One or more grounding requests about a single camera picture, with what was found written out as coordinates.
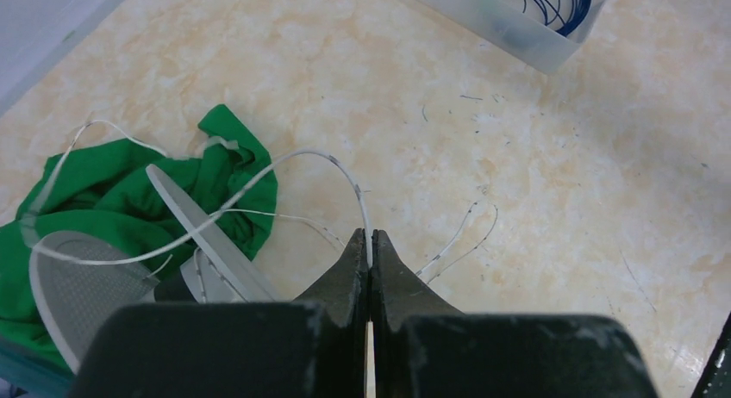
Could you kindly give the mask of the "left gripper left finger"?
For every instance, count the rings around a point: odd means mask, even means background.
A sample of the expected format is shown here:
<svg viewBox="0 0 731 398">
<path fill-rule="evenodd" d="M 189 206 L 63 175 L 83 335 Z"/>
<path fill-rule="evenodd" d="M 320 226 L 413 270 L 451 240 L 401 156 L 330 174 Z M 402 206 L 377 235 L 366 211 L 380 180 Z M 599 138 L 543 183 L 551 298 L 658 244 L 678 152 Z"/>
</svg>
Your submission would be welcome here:
<svg viewBox="0 0 731 398">
<path fill-rule="evenodd" d="M 353 232 L 339 259 L 300 296 L 313 306 L 314 351 L 310 397 L 364 397 L 367 380 L 367 326 L 370 271 L 366 232 Z"/>
</svg>

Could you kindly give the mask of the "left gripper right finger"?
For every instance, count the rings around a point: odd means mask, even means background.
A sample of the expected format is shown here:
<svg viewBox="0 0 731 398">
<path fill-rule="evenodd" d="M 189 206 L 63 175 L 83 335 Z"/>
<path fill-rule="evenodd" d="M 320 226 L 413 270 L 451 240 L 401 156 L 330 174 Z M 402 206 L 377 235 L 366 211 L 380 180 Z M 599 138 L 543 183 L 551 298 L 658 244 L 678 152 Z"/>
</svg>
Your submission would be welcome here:
<svg viewBox="0 0 731 398">
<path fill-rule="evenodd" d="M 428 363 L 428 349 L 411 321 L 461 312 L 400 259 L 387 232 L 373 232 L 372 248 L 370 318 L 376 396 L 418 397 L 419 372 Z"/>
</svg>

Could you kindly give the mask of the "white filament spool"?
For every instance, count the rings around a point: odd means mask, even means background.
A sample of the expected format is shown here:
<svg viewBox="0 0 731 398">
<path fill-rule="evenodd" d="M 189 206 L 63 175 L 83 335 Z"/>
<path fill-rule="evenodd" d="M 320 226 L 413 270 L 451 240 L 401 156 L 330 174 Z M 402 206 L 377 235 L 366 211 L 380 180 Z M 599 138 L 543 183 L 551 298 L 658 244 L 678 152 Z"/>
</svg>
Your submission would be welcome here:
<svg viewBox="0 0 731 398">
<path fill-rule="evenodd" d="M 234 242 L 210 225 L 197 248 L 159 278 L 89 234 L 59 231 L 37 243 L 29 280 L 38 312 L 67 366 L 77 372 L 101 325 L 137 302 L 278 302 L 281 295 Z"/>
</svg>

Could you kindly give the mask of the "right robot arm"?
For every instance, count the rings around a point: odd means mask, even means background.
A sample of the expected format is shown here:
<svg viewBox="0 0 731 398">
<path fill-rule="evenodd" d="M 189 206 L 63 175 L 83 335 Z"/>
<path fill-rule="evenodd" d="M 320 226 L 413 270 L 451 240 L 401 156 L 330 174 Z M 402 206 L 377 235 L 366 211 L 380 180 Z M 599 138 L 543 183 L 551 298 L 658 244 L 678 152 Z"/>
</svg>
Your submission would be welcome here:
<svg viewBox="0 0 731 398">
<path fill-rule="evenodd" d="M 694 388 L 692 398 L 731 398 L 730 327 L 731 321 L 728 316 Z"/>
</svg>

